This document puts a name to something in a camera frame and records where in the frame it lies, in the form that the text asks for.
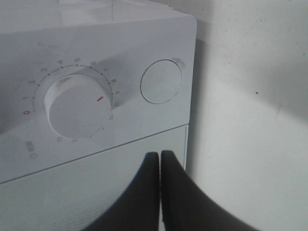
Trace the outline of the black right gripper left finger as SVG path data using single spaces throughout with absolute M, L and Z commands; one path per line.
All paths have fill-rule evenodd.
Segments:
M 159 157 L 149 152 L 125 191 L 86 231 L 157 231 L 160 213 Z

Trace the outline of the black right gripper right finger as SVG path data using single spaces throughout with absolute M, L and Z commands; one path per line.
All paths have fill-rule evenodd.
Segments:
M 204 194 L 170 150 L 161 152 L 161 198 L 166 231 L 256 230 Z

